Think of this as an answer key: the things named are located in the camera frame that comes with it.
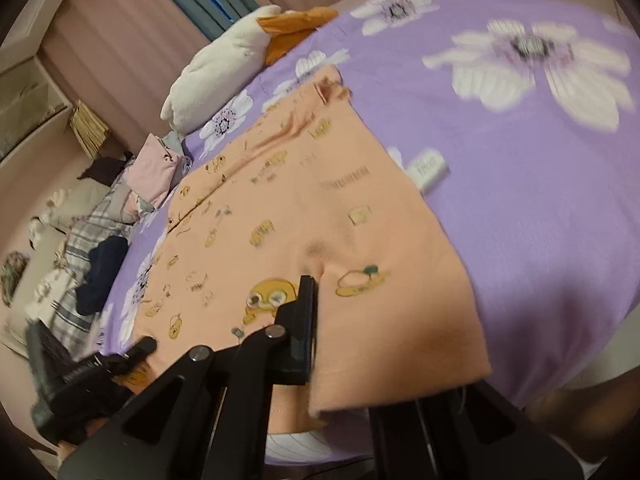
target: flower pattern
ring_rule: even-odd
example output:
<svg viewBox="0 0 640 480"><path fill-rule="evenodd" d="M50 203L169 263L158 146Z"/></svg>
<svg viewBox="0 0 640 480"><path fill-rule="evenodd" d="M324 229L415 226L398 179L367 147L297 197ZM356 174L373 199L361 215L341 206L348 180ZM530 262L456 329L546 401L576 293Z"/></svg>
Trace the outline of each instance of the flower pattern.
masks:
<svg viewBox="0 0 640 480"><path fill-rule="evenodd" d="M402 27L423 14L439 9L431 0L369 0L351 11L354 18L365 20L363 36L373 36L391 27Z"/></svg>
<svg viewBox="0 0 640 480"><path fill-rule="evenodd" d="M202 159L207 156L222 142L226 134L230 134L244 123L245 115L253 105L254 100L247 94L246 89L224 105L222 110L200 129L200 138L205 139L205 142L204 150L199 158Z"/></svg>
<svg viewBox="0 0 640 480"><path fill-rule="evenodd" d="M124 304L122 305L122 312L120 314L120 333L118 334L118 343L120 348L126 348L131 340L133 333L133 324L136 320L136 314L138 312L138 305L140 300L145 295L146 284L149 281L149 272L153 265L153 259L158 251L158 248L164 242L167 231L163 231L153 250L142 260L138 267L138 273L136 275L136 281L131 285L127 291Z"/></svg>
<svg viewBox="0 0 640 480"><path fill-rule="evenodd" d="M309 79L320 67L324 65L338 65L347 61L349 58L349 49L341 48L330 56L327 56L320 50L314 50L308 57L299 59L296 63L296 78L287 79L276 86L276 89L273 91L273 97L265 101L262 105L262 111L267 111L285 95L299 88L299 86Z"/></svg>
<svg viewBox="0 0 640 480"><path fill-rule="evenodd" d="M609 16L605 16L602 19L602 24L604 25L604 28L606 28L609 32L615 32L616 34L624 34L625 36L629 36L630 38L638 37L638 35L632 28L629 28L626 25L623 25L619 21L614 20Z"/></svg>
<svg viewBox="0 0 640 480"><path fill-rule="evenodd" d="M454 92L493 112L516 106L532 91L537 69L544 71L556 102L583 126L615 132L618 108L635 109L626 85L608 73L630 73L626 53L581 38L569 25L535 23L527 32L520 22L495 20L488 32L466 30L451 40L454 48L422 62L432 70L451 64Z"/></svg>

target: purple bedsheet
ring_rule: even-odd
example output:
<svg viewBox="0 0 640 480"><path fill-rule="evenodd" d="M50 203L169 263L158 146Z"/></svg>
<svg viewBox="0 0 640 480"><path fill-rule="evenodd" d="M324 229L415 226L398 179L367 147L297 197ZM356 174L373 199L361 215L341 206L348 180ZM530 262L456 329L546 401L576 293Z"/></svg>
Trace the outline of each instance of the purple bedsheet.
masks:
<svg viewBox="0 0 640 480"><path fill-rule="evenodd" d="M309 37L187 137L194 168L326 63L405 167L428 148L447 161L425 200L472 280L490 382L523 405L572 378L638 294L636 35L551 0L375 0ZM103 316L104 352L129 341L166 211L136 227Z"/></svg>

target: white label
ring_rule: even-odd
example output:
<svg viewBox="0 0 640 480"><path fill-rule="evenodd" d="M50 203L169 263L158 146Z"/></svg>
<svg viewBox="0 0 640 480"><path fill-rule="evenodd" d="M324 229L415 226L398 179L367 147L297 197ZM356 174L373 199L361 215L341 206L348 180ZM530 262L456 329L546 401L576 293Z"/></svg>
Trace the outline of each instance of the white label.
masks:
<svg viewBox="0 0 640 480"><path fill-rule="evenodd" d="M405 173L423 192L436 184L449 168L444 157L437 150L427 150L412 160Z"/></svg>

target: plush toy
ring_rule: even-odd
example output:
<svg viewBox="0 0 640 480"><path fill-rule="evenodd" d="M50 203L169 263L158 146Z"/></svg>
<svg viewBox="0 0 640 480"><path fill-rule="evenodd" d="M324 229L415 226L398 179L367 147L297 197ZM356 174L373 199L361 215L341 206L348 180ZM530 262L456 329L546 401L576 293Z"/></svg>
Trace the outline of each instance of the plush toy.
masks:
<svg viewBox="0 0 640 480"><path fill-rule="evenodd" d="M160 118L181 134L209 121L262 69L271 35L256 19L276 14L279 6L260 7L201 49L171 86Z"/></svg>

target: gray cloth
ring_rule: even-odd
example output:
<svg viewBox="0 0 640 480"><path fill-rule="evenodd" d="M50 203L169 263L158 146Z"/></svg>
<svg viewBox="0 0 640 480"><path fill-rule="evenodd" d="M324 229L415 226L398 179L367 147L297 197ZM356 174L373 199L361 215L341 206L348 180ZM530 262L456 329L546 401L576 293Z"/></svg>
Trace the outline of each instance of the gray cloth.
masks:
<svg viewBox="0 0 640 480"><path fill-rule="evenodd" d="M169 132L160 139L160 142L162 142L166 148L172 150L172 152L184 155L184 149L182 148L178 132Z"/></svg>
<svg viewBox="0 0 640 480"><path fill-rule="evenodd" d="M66 266L75 273L79 283L84 280L90 269L89 252L93 248L112 235L129 236L132 226L117 222L109 215L111 199L121 179L122 173L116 178L111 189L94 211L89 216L76 221L69 231L63 256L66 260ZM78 358L84 349L94 318L93 315L81 316L78 314L77 302L76 290L67 291L60 302L55 303L56 315L51 326L53 335L69 350L74 359Z"/></svg>

